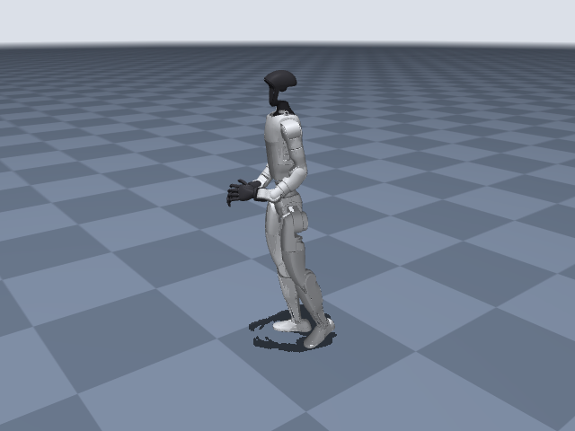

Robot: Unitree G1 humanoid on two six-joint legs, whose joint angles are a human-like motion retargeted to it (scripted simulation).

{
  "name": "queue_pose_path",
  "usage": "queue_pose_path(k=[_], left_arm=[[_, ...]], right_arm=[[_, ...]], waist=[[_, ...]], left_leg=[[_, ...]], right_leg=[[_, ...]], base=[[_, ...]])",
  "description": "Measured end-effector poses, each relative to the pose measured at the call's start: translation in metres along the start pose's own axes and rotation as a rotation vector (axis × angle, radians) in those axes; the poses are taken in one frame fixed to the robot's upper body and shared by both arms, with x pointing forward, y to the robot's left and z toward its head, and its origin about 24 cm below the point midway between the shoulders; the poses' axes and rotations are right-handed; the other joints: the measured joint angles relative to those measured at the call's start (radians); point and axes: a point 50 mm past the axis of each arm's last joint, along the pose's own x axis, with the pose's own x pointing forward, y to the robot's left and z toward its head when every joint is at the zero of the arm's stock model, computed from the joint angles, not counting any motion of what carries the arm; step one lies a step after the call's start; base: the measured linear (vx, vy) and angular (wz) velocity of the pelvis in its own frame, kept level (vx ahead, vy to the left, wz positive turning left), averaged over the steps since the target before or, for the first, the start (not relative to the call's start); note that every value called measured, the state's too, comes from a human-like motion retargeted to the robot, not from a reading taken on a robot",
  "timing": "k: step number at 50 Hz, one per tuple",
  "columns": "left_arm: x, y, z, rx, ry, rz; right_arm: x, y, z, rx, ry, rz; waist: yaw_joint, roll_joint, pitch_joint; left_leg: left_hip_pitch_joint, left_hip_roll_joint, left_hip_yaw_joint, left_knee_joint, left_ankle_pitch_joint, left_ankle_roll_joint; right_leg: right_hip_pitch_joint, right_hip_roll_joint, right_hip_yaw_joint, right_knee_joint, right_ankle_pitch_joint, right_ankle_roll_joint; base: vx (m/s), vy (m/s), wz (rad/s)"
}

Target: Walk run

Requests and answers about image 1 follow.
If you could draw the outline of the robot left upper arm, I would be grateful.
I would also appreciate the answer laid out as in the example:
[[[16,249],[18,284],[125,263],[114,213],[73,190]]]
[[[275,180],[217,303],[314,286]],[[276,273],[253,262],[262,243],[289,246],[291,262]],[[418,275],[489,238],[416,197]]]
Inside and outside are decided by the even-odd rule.
[[[289,157],[294,162],[294,166],[289,169],[288,176],[290,177],[293,171],[297,168],[305,170],[307,176],[307,166],[305,161],[305,152],[302,142],[302,128],[300,124],[293,119],[287,119],[280,123],[281,135],[287,143]],[[306,177],[305,176],[305,177]]]

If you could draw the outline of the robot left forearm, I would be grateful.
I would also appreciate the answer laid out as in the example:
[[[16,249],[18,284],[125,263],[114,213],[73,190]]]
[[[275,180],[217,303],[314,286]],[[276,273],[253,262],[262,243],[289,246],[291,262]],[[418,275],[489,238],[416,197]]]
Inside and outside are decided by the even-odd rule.
[[[277,204],[282,197],[297,189],[304,181],[305,176],[305,170],[297,168],[289,178],[282,179],[282,182],[275,186],[275,189],[258,189],[257,198],[263,198],[270,203]]]

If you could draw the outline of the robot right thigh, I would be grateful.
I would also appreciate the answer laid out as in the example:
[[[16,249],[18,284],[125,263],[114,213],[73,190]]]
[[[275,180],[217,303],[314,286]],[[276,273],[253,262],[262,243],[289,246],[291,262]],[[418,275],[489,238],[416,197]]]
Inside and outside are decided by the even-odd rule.
[[[290,277],[286,269],[280,245],[280,222],[281,216],[278,215],[273,203],[268,202],[265,217],[265,234],[270,255],[277,266],[279,273],[283,277]]]

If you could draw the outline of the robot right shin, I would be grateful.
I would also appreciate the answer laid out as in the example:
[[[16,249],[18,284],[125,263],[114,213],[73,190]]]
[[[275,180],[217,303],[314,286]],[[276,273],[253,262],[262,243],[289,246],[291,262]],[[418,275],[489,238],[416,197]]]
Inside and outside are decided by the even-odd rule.
[[[295,283],[291,277],[283,277],[277,268],[279,283],[282,294],[287,302],[289,313],[292,317],[292,323],[299,323],[301,318],[299,296],[296,292]],[[293,313],[293,315],[292,315]],[[293,318],[294,316],[294,318]],[[302,318],[301,318],[302,319]],[[295,321],[296,320],[296,321]]]

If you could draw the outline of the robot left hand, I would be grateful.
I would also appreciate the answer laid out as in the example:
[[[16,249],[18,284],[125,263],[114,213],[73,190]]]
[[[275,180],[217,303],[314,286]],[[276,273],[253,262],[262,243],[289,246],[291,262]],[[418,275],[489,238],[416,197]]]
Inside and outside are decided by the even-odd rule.
[[[266,202],[266,199],[263,198],[257,198],[257,193],[258,193],[258,189],[266,189],[266,188],[259,188],[256,187],[255,189],[253,188],[252,185],[249,185],[246,181],[244,180],[238,180],[238,182],[241,182],[243,185],[237,185],[237,184],[231,184],[230,188],[235,187],[238,189],[229,189],[227,192],[238,192],[238,193],[230,193],[227,196],[230,197],[237,197],[239,196],[239,198],[230,198],[228,200],[229,203],[231,203],[231,201],[246,201],[249,200],[251,198],[254,199],[254,201],[261,201],[261,202]]]

